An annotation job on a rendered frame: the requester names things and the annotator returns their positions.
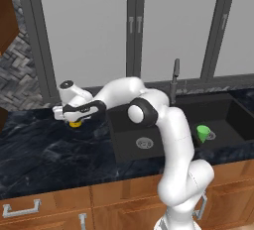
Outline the green cup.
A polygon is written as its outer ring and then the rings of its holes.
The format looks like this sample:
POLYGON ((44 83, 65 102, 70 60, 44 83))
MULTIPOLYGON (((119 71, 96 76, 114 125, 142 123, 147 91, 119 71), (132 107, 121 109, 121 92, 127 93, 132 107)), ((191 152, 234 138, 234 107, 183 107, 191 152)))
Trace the green cup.
POLYGON ((210 133, 210 129, 205 125, 198 125, 196 127, 196 131, 198 138, 202 143, 204 143, 210 133))

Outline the black double basin sink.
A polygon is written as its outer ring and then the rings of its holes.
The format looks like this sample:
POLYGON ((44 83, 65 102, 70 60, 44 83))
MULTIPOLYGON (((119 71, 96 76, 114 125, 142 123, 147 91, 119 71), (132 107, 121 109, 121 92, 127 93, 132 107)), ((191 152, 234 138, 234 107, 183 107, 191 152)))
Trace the black double basin sink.
MULTIPOLYGON (((254 113, 229 93, 188 95, 177 99, 188 119, 193 145, 198 149, 219 149, 254 142, 254 113), (210 133, 202 143, 196 127, 210 133)), ((107 111, 106 116, 117 163, 162 157, 163 143, 156 126, 142 127, 130 121, 128 105, 107 111)))

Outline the brown wooden side panel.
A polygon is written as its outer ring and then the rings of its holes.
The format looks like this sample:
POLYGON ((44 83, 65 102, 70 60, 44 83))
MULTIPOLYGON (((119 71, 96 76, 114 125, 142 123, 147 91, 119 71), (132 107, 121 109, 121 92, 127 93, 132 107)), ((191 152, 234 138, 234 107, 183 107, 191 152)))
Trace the brown wooden side panel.
POLYGON ((0 133, 2 132, 4 125, 8 117, 8 111, 0 107, 0 133))

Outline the grey framed window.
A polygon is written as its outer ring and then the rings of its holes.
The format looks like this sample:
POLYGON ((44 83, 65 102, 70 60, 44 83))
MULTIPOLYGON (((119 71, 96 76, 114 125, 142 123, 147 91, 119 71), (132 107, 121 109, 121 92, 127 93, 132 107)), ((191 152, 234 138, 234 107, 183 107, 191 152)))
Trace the grey framed window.
POLYGON ((254 0, 214 0, 200 78, 254 80, 254 0), (228 14, 224 30, 223 14, 228 14))
POLYGON ((214 0, 137 0, 142 29, 140 76, 146 82, 171 78, 180 59, 180 79, 201 79, 214 0))
POLYGON ((95 93, 106 82, 135 73, 129 17, 136 0, 21 0, 36 72, 47 103, 71 79, 95 93))

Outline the brown wooden wall cupboard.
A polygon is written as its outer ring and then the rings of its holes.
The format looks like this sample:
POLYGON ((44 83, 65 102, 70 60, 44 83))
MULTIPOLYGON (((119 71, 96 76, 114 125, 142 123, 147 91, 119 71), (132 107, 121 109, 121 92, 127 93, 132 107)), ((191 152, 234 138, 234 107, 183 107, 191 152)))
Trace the brown wooden wall cupboard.
POLYGON ((19 34, 12 0, 0 0, 0 57, 19 34))

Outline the wooden cupboard door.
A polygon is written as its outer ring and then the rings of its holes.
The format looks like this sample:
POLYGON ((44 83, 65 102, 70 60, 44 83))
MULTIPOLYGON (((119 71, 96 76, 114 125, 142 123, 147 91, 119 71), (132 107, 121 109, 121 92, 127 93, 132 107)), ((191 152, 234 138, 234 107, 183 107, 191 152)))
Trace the wooden cupboard door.
POLYGON ((0 230, 81 230, 78 214, 86 213, 86 230, 94 230, 90 209, 0 224, 0 230))
POLYGON ((227 230, 243 226, 254 210, 254 179, 210 186, 200 220, 202 230, 227 230))
POLYGON ((95 207, 95 230, 153 230, 166 206, 158 196, 95 207))

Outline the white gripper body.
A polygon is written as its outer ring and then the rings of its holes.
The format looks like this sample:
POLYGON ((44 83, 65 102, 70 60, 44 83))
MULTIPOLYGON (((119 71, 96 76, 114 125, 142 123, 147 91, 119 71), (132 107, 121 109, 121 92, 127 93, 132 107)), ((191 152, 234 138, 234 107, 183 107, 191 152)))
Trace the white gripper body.
POLYGON ((84 115, 80 112, 64 112, 61 106, 55 106, 53 108, 54 116, 56 120, 65 120, 68 122, 78 122, 83 119, 90 119, 90 116, 84 115))

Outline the dark grey sink tap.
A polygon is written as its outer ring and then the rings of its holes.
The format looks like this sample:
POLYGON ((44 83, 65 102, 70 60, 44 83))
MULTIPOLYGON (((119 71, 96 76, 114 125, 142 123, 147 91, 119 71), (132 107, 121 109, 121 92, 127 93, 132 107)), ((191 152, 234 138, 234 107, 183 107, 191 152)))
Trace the dark grey sink tap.
MULTIPOLYGON (((170 102, 171 102, 171 105, 176 104, 179 75, 180 75, 180 59, 176 58, 175 64, 174 64, 173 78, 170 81, 170 102)), ((182 81, 182 86, 183 86, 182 91, 184 93, 187 90, 187 81, 186 80, 182 81)))

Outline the wooden drawer front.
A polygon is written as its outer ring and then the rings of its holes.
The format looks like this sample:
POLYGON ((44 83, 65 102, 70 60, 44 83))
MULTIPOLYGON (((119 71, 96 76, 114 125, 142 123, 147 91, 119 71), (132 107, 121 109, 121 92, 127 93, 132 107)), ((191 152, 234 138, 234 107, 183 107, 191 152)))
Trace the wooden drawer front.
POLYGON ((254 183, 254 160, 216 165, 213 170, 214 180, 210 187, 242 181, 254 183))
POLYGON ((93 185, 93 205, 106 206, 155 196, 161 177, 160 174, 156 174, 93 185))
POLYGON ((87 209, 91 210, 90 190, 88 186, 63 189, 59 191, 45 192, 0 200, 0 222, 17 219, 30 219, 34 217, 55 215, 62 212, 72 212, 76 210, 87 209), (42 201, 39 213, 11 218, 4 218, 2 216, 4 204, 10 204, 12 210, 16 211, 33 208, 35 199, 40 199, 42 201))

